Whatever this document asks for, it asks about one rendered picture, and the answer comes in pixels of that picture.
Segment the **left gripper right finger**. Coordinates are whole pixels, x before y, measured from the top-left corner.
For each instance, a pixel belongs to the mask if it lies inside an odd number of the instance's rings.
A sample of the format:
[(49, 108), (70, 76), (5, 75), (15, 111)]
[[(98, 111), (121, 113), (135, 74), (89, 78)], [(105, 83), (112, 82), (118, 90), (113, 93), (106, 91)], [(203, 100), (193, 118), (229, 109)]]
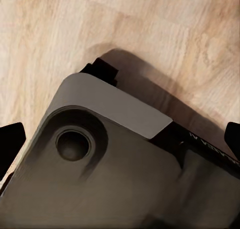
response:
[(240, 163), (240, 124), (228, 122), (224, 140)]

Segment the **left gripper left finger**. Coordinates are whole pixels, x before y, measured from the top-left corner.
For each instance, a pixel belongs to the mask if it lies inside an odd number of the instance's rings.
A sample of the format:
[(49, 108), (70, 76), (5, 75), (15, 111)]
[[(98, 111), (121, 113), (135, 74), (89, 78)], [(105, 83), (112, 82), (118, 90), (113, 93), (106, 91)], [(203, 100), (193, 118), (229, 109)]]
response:
[(0, 182), (26, 141), (21, 122), (0, 128)]

